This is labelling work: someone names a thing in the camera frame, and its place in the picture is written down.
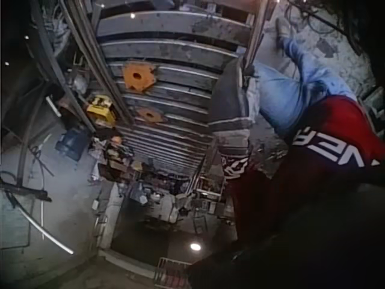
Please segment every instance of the red jacket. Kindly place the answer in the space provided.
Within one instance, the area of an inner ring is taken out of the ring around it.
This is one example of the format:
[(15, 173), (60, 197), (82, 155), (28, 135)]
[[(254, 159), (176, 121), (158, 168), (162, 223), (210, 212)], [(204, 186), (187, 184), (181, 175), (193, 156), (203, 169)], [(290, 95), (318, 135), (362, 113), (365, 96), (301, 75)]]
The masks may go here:
[(286, 142), (289, 152), (271, 180), (246, 171), (229, 181), (240, 239), (266, 237), (329, 185), (385, 185), (385, 144), (361, 108), (344, 96), (311, 106)]

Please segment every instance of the person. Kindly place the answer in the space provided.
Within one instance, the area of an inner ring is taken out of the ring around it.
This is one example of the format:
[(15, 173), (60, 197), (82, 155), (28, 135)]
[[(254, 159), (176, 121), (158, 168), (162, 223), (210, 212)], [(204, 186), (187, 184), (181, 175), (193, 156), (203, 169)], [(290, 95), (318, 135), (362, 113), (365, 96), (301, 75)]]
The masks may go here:
[[(385, 144), (372, 132), (356, 95), (298, 45), (286, 19), (277, 19), (277, 35), (300, 80), (257, 61), (244, 69), (241, 57), (225, 68), (209, 108), (209, 128), (218, 140), (238, 238), (244, 241), (273, 234), (291, 212), (328, 187), (385, 185)], [(289, 146), (272, 179), (249, 164), (258, 111)]]

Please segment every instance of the blue jeans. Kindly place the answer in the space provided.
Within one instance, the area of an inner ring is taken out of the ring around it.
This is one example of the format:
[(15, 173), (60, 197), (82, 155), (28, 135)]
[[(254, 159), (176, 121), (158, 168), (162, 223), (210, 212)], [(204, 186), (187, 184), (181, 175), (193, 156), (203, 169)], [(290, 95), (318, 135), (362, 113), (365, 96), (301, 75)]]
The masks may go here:
[(329, 96), (344, 95), (357, 101), (338, 74), (300, 48), (294, 39), (280, 41), (286, 55), (298, 66), (300, 80), (257, 61), (254, 67), (260, 81), (260, 113), (281, 138), (292, 133), (306, 108)]

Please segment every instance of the metal bar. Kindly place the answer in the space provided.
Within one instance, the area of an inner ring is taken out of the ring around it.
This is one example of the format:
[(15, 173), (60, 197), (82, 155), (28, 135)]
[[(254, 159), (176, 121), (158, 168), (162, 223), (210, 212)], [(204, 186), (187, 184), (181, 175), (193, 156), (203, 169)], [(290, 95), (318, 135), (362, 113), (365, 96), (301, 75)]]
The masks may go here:
[(20, 196), (33, 195), (36, 199), (44, 200), (46, 202), (52, 202), (52, 199), (48, 197), (46, 190), (36, 190), (34, 188), (25, 188), (18, 185), (9, 184), (7, 182), (0, 181), (2, 189), (10, 191), (13, 194), (19, 194)]
[(173, 60), (198, 64), (222, 71), (238, 57), (236, 53), (214, 46), (167, 39), (135, 39), (105, 42), (101, 48), (106, 58)]
[(40, 202), (40, 225), (44, 227), (44, 203)]
[[(211, 95), (200, 90), (189, 89), (176, 84), (167, 84), (163, 82), (157, 82), (153, 86), (149, 87), (144, 93), (139, 93), (134, 89), (127, 89), (126, 83), (122, 79), (118, 79), (116, 82), (122, 93), (130, 93), (134, 95), (146, 95), (148, 97), (168, 99), (171, 101), (178, 101), (185, 104), (196, 105), (198, 107), (207, 108), (210, 103)], [(100, 89), (97, 81), (91, 81), (90, 89)]]
[(263, 34), (263, 26), (265, 24), (265, 15), (268, 7), (268, 0), (256, 1), (256, 15), (254, 18), (253, 29), (250, 34), (249, 43), (245, 53), (245, 67), (247, 68), (255, 59), (255, 55), (260, 44), (260, 39)]
[(85, 29), (84, 30), (84, 32), (85, 32), (84, 39), (87, 40), (86, 45), (88, 45), (88, 48), (93, 55), (93, 58), (96, 60), (96, 63), (99, 65), (99, 69), (102, 72), (102, 74), (104, 75), (105, 81), (112, 91), (112, 95), (113, 95), (117, 105), (119, 106), (119, 110), (122, 110), (122, 112), (123, 112), (124, 119), (128, 120), (128, 121), (126, 121), (127, 123), (132, 123), (132, 122), (134, 122), (134, 118), (131, 116), (129, 110), (125, 106), (125, 103), (123, 102), (120, 91), (116, 87), (114, 80), (112, 79), (112, 77), (108, 71), (107, 63), (106, 63), (104, 56), (103, 56), (103, 53), (102, 53), (102, 51), (101, 51), (101, 49), (97, 43), (95, 33), (92, 29), (91, 23), (87, 18), (87, 11), (86, 11), (85, 5), (83, 3), (83, 0), (76, 0), (76, 3), (77, 3), (77, 5), (75, 5), (75, 10), (78, 9), (80, 21), (83, 23), (83, 26)]
[(130, 95), (124, 94), (123, 97), (128, 105), (133, 107), (148, 107), (148, 108), (157, 108), (163, 113), (171, 114), (182, 114), (184, 117), (188, 117), (197, 122), (206, 123), (208, 119), (208, 112), (199, 107), (194, 107), (188, 104), (181, 104), (178, 102), (163, 100), (163, 99), (153, 99), (147, 96), (139, 95)]
[(103, 69), (100, 68), (100, 66), (98, 66), (98, 64), (95, 62), (94, 57), (91, 54), (91, 51), (88, 50), (87, 43), (89, 43), (89, 41), (87, 39), (83, 38), (83, 36), (82, 36), (82, 33), (84, 33), (84, 30), (81, 30), (81, 29), (78, 30), (76, 28), (74, 20), (76, 20), (77, 25), (81, 26), (82, 23), (81, 23), (80, 17), (78, 15), (78, 12), (77, 12), (73, 2), (69, 1), (69, 4), (70, 4), (71, 11), (73, 13), (73, 16), (74, 16), (73, 19), (72, 19), (71, 15), (67, 9), (66, 4), (64, 3), (64, 0), (60, 0), (60, 5), (61, 5), (61, 9), (63, 11), (64, 18), (66, 19), (66, 22), (67, 22), (74, 38), (75, 38), (76, 44), (79, 46), (80, 50), (82, 51), (92, 73), (96, 77), (99, 84), (102, 86), (104, 92), (108, 96), (110, 96), (119, 116), (122, 118), (122, 120), (124, 122), (130, 123), (130, 120), (129, 120), (130, 114), (129, 113), (124, 114), (123, 110), (120, 108), (120, 106), (119, 106), (118, 102), (116, 101), (109, 85), (105, 81), (105, 77), (103, 76), (103, 73), (102, 73)]
[(132, 149), (134, 149), (134, 150), (138, 149), (138, 150), (145, 151), (145, 152), (148, 152), (148, 153), (158, 154), (161, 157), (169, 157), (170, 159), (173, 159), (173, 160), (176, 160), (176, 161), (180, 161), (180, 162), (184, 162), (184, 163), (195, 163), (196, 161), (199, 161), (202, 158), (202, 157), (199, 157), (199, 156), (196, 156), (196, 155), (192, 155), (190, 157), (182, 156), (182, 155), (175, 155), (175, 154), (172, 154), (172, 153), (167, 152), (167, 151), (163, 151), (163, 150), (159, 150), (159, 149), (154, 149), (154, 148), (151, 148), (151, 147), (143, 147), (143, 146), (137, 145), (137, 144), (132, 144), (132, 145), (130, 145), (130, 147)]
[(66, 251), (69, 254), (73, 254), (73, 250), (65, 246), (64, 244), (60, 243), (54, 236), (52, 236), (47, 230), (45, 230), (43, 227), (41, 227), (34, 219), (33, 217), (28, 214), (28, 212), (21, 206), (19, 201), (13, 197), (14, 204), (17, 206), (17, 209), (22, 213), (24, 218), (26, 218), (36, 229), (38, 229), (44, 236), (46, 236), (48, 239), (50, 239), (53, 243), (55, 243), (57, 246), (62, 248), (64, 251)]
[(49, 83), (46, 83), (44, 87), (42, 88), (42, 91), (40, 92), (38, 98), (36, 99), (36, 102), (34, 104), (34, 107), (32, 109), (31, 115), (28, 119), (28, 124), (26, 127), (26, 130), (24, 132), (23, 140), (22, 140), (22, 147), (20, 150), (20, 157), (19, 157), (19, 164), (17, 166), (17, 175), (16, 175), (16, 185), (18, 187), (23, 186), (23, 176), (24, 176), (24, 168), (25, 168), (25, 161), (26, 161), (26, 153), (28, 151), (28, 142), (29, 137), (31, 135), (32, 127), (35, 123), (35, 119), (37, 117), (37, 113), (43, 103), (44, 95), (47, 91), (47, 88), (49, 87)]
[(203, 145), (203, 146), (208, 146), (211, 143), (211, 140), (209, 140), (209, 141), (197, 140), (195, 138), (190, 138), (186, 135), (175, 134), (175, 133), (168, 132), (168, 131), (165, 131), (162, 129), (156, 129), (154, 127), (143, 126), (143, 125), (136, 125), (132, 129), (129, 129), (129, 130), (150, 132), (150, 133), (154, 133), (156, 135), (171, 137), (173, 139), (180, 140), (180, 141), (189, 141), (191, 143), (197, 143), (198, 145)]
[(96, 35), (105, 37), (140, 32), (191, 34), (247, 46), (251, 27), (208, 13), (143, 11), (135, 13), (134, 18), (132, 13), (125, 13), (102, 19)]
[(152, 138), (148, 139), (148, 138), (142, 137), (140, 135), (130, 135), (127, 133), (123, 133), (123, 135), (128, 140), (128, 142), (130, 142), (131, 140), (135, 140), (137, 142), (140, 141), (140, 142), (148, 143), (149, 145), (160, 145), (164, 148), (170, 148), (170, 149), (174, 149), (176, 151), (188, 152), (190, 154), (203, 154), (204, 153), (203, 150), (198, 151), (197, 149), (189, 149), (189, 148), (185, 148), (183, 146), (175, 146), (172, 144), (165, 143), (164, 141), (157, 141), (157, 140), (154, 140)]
[[(153, 61), (150, 63), (156, 66), (153, 73), (157, 81), (195, 87), (197, 89), (208, 90), (211, 92), (219, 78), (218, 74), (207, 72), (205, 70), (172, 64), (156, 63)], [(122, 69), (125, 65), (124, 62), (111, 62), (108, 63), (108, 65), (115, 78), (123, 77)]]
[[(143, 2), (143, 0), (104, 0), (106, 8), (114, 8), (122, 5), (130, 5), (136, 2)], [(230, 8), (246, 11), (249, 13), (255, 12), (257, 0), (202, 0), (202, 2), (215, 3)]]
[(57, 79), (59, 80), (61, 88), (64, 90), (65, 94), (68, 95), (68, 97), (71, 100), (71, 103), (76, 111), (76, 113), (79, 115), (79, 117), (82, 119), (82, 121), (85, 123), (87, 128), (91, 132), (95, 132), (95, 128), (93, 124), (90, 122), (88, 119), (87, 115), (83, 111), (82, 107), (79, 105), (78, 101), (75, 98), (75, 95), (73, 94), (72, 90), (69, 88), (66, 78), (64, 77), (63, 71), (61, 71), (61, 68), (58, 64), (58, 61), (55, 58), (54, 52), (52, 50), (51, 43), (49, 42), (47, 32), (44, 27), (44, 22), (43, 22), (43, 16), (40, 11), (39, 7), (39, 2), (36, 0), (30, 0), (31, 4), (31, 10), (32, 10), (32, 15), (34, 16), (34, 20), (37, 25), (37, 30), (38, 34), (40, 36), (40, 41), (42, 42), (43, 49), (48, 57), (48, 60), (52, 66), (52, 69), (55, 72), (55, 75)]
[(157, 134), (168, 135), (170, 137), (178, 138), (181, 140), (189, 140), (189, 141), (199, 143), (201, 145), (209, 145), (212, 141), (212, 139), (208, 136), (205, 136), (205, 137), (200, 136), (200, 137), (196, 137), (196, 138), (193, 137), (192, 138), (189, 135), (187, 135), (186, 133), (179, 134), (179, 132), (177, 132), (177, 133), (169, 132), (166, 129), (158, 129), (155, 126), (136, 125), (134, 127), (134, 129), (138, 129), (138, 130), (142, 130), (142, 131), (153, 131), (154, 133), (157, 133)]
[(93, 11), (92, 11), (92, 17), (91, 17), (91, 26), (92, 26), (92, 29), (95, 32), (97, 31), (97, 28), (98, 28), (99, 23), (100, 23), (99, 19), (100, 19), (100, 14), (102, 13), (103, 7), (104, 7), (104, 4), (98, 4), (98, 3), (94, 3), (93, 4)]
[(151, 127), (155, 127), (155, 128), (161, 128), (164, 131), (176, 132), (178, 134), (187, 135), (187, 136), (192, 137), (192, 138), (196, 137), (196, 138), (205, 140), (205, 142), (207, 142), (207, 143), (212, 141), (212, 139), (213, 139), (213, 136), (211, 136), (210, 134), (198, 132), (198, 131), (195, 131), (195, 130), (192, 130), (192, 129), (189, 129), (189, 128), (186, 128), (183, 126), (177, 126), (177, 125), (169, 124), (169, 122), (167, 122), (167, 123), (161, 123), (160, 122), (160, 123), (148, 124), (141, 117), (136, 117), (135, 120), (141, 126), (151, 126)]
[(201, 145), (191, 144), (187, 141), (179, 141), (179, 140), (175, 140), (172, 138), (163, 137), (161, 135), (151, 134), (148, 132), (142, 132), (142, 131), (137, 131), (137, 130), (131, 130), (129, 135), (142, 135), (144, 137), (148, 137), (151, 139), (157, 139), (157, 140), (169, 142), (169, 143), (172, 143), (175, 145), (179, 145), (179, 146), (183, 146), (183, 147), (187, 147), (187, 148), (198, 149), (198, 150), (202, 150), (202, 151), (205, 151), (209, 145), (209, 144), (201, 144)]
[(173, 154), (175, 155), (182, 155), (182, 156), (191, 156), (191, 155), (201, 155), (203, 156), (204, 153), (185, 153), (185, 152), (181, 152), (181, 151), (173, 151), (172, 149), (169, 149), (169, 148), (166, 148), (166, 147), (162, 147), (162, 146), (157, 146), (155, 144), (146, 144), (146, 142), (143, 142), (143, 141), (138, 141), (138, 140), (128, 140), (128, 143), (130, 146), (144, 146), (145, 148), (149, 148), (149, 149), (161, 149), (162, 151), (165, 151), (165, 152), (172, 152)]

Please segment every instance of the light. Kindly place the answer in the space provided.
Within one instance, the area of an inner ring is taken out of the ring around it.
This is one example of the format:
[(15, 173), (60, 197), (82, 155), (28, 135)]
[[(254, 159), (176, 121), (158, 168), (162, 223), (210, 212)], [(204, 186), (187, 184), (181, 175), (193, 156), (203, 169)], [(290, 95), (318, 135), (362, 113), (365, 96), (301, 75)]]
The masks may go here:
[(190, 248), (193, 251), (200, 251), (200, 249), (202, 249), (202, 247), (198, 243), (191, 243)]

